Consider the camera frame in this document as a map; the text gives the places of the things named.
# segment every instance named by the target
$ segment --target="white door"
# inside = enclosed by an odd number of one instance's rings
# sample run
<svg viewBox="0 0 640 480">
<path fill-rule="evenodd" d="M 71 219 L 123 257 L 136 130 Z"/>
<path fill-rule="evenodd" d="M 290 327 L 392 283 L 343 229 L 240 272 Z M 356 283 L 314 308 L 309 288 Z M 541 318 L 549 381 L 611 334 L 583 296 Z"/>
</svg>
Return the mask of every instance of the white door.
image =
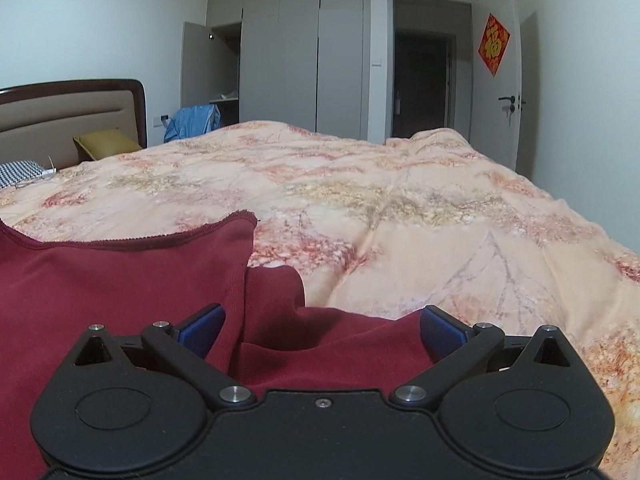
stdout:
<svg viewBox="0 0 640 480">
<path fill-rule="evenodd" d="M 476 0 L 472 21 L 470 142 L 478 152 L 515 170 L 522 108 L 522 50 L 515 0 Z"/>
</svg>

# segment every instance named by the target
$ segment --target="door handle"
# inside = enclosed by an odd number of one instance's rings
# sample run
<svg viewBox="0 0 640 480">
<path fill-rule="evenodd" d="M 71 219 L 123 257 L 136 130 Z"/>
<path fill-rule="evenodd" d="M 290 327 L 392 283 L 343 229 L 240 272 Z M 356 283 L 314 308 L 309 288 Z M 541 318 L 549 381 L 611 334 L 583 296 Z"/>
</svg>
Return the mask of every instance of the door handle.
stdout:
<svg viewBox="0 0 640 480">
<path fill-rule="evenodd" d="M 516 111 L 516 96 L 512 95 L 510 97 L 498 97 L 498 101 L 510 101 L 511 102 L 511 106 L 509 106 L 509 110 L 511 111 L 511 113 L 513 114 L 514 111 Z"/>
</svg>

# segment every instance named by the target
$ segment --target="metal screw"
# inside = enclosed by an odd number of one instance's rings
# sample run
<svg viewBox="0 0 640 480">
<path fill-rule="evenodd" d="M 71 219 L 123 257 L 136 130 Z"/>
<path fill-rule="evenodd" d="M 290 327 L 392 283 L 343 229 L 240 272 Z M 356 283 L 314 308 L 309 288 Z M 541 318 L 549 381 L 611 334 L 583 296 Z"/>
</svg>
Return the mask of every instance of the metal screw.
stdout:
<svg viewBox="0 0 640 480">
<path fill-rule="evenodd" d="M 332 404 L 333 403 L 331 402 L 331 399 L 317 399 L 316 400 L 316 406 L 318 408 L 330 408 Z"/>
<path fill-rule="evenodd" d="M 245 402 L 249 397 L 251 397 L 251 390 L 244 386 L 227 386 L 220 390 L 220 399 L 233 404 Z"/>
<path fill-rule="evenodd" d="M 396 397 L 404 402 L 417 402 L 423 400 L 427 396 L 427 392 L 420 386 L 414 384 L 405 384 L 395 391 Z"/>
</svg>

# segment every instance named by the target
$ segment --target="wall outlet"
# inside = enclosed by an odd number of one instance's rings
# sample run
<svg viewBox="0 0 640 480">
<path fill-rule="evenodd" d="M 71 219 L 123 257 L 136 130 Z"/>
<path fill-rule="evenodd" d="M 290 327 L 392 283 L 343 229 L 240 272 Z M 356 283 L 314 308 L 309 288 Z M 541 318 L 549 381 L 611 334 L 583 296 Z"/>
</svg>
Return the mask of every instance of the wall outlet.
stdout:
<svg viewBox="0 0 640 480">
<path fill-rule="evenodd" d="M 158 126 L 166 126 L 164 123 L 169 120 L 168 115 L 156 116 L 154 117 L 154 128 Z"/>
</svg>

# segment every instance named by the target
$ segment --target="red diamond poster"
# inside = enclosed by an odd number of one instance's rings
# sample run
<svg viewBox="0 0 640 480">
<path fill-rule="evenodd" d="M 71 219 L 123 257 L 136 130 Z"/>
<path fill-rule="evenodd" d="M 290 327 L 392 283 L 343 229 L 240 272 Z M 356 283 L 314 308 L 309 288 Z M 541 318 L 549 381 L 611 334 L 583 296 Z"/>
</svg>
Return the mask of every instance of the red diamond poster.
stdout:
<svg viewBox="0 0 640 480">
<path fill-rule="evenodd" d="M 489 18 L 486 20 L 484 34 L 480 41 L 478 54 L 480 54 L 484 64 L 494 77 L 498 72 L 502 56 L 507 48 L 507 43 L 509 43 L 510 37 L 511 35 L 507 29 L 495 19 L 494 15 L 489 14 Z"/>
</svg>

